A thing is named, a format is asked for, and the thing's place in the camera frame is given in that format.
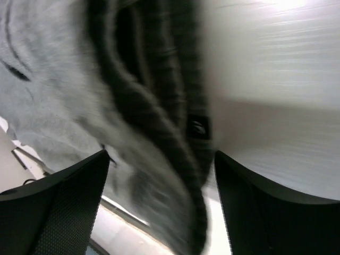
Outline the grey shorts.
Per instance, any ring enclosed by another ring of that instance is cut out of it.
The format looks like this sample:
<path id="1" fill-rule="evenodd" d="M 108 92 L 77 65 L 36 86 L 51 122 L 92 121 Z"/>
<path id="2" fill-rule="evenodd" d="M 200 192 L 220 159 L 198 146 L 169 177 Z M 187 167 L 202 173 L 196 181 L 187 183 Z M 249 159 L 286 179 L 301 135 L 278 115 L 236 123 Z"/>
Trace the grey shorts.
<path id="1" fill-rule="evenodd" d="M 100 147 L 174 254 L 201 254 L 214 157 L 199 1 L 1 1 L 1 116 L 54 171 Z"/>

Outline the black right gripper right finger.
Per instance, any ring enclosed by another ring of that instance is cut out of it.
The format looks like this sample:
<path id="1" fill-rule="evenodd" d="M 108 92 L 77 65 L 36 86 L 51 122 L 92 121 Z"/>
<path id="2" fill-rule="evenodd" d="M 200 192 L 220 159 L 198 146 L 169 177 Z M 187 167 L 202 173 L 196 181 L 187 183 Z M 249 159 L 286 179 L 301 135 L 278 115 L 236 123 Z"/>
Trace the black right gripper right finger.
<path id="1" fill-rule="evenodd" d="M 215 177 L 232 254 L 339 254 L 339 201 L 299 192 L 221 151 Z"/>

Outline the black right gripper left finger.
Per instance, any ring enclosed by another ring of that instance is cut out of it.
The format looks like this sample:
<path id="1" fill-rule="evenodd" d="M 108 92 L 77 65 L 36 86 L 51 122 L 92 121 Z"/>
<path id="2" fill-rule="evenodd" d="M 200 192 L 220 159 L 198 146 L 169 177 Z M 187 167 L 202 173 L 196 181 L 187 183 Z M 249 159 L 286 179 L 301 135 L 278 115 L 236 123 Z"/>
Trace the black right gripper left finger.
<path id="1" fill-rule="evenodd" d="M 106 150 L 1 193 L 2 255 L 85 254 L 109 167 Z"/>

